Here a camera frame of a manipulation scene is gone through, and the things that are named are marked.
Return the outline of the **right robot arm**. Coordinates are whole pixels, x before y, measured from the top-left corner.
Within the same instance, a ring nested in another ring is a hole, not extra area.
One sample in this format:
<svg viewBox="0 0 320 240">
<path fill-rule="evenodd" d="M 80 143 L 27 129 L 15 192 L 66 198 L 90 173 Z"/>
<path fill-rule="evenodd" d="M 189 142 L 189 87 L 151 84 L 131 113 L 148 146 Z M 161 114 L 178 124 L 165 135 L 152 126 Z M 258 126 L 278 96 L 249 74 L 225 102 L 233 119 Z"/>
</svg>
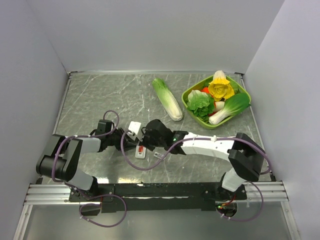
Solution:
<svg viewBox="0 0 320 240">
<path fill-rule="evenodd" d="M 140 128 L 141 143 L 148 150 L 163 148 L 174 155 L 202 155 L 226 160 L 232 168 L 218 187 L 223 199 L 230 199 L 244 182 L 257 182 L 262 175 L 266 153 L 249 136 L 202 136 L 167 128 L 159 119 Z"/>
</svg>

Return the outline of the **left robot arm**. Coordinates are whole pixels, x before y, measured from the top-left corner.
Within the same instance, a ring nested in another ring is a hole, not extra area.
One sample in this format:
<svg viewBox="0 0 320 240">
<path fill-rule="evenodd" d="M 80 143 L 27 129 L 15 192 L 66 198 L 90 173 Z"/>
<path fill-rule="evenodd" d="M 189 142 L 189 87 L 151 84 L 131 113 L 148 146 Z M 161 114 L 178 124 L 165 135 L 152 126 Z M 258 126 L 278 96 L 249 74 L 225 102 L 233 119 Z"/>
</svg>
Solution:
<svg viewBox="0 0 320 240">
<path fill-rule="evenodd" d="M 107 147 L 115 147 L 120 151 L 124 132 L 121 127 L 116 127 L 114 122 L 101 119 L 97 128 L 88 135 L 67 137 L 53 134 L 36 164 L 36 172 L 55 182 L 63 182 L 81 190 L 82 197 L 93 201 L 100 193 L 98 180 L 78 168 L 80 156 L 100 153 Z"/>
</svg>

